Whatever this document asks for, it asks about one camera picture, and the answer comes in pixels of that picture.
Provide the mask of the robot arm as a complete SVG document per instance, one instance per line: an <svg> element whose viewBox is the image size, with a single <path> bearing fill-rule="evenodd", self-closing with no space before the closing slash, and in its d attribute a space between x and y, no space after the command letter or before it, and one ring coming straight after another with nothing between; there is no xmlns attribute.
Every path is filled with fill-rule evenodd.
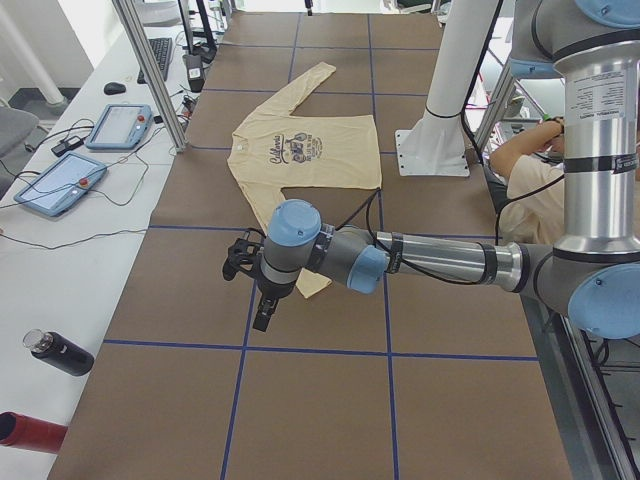
<svg viewBox="0 0 640 480"><path fill-rule="evenodd" d="M638 166L639 5L635 1L521 1L513 46L565 80L564 232L551 246L503 246L336 230L303 200L274 211L252 273L265 330L302 269L372 292L387 273L496 284L536 298L608 339L639 332L639 242L633 228Z"/></svg>

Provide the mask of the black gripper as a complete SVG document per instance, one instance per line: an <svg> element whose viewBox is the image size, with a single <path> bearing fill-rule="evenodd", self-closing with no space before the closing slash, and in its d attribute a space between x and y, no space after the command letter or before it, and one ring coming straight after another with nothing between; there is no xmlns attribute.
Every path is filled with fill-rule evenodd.
<svg viewBox="0 0 640 480"><path fill-rule="evenodd" d="M257 281L257 284L261 297L256 308L252 328L258 331L266 331L268 328L268 318L275 313L279 300L292 293L294 283L280 284L262 278Z"/></svg>

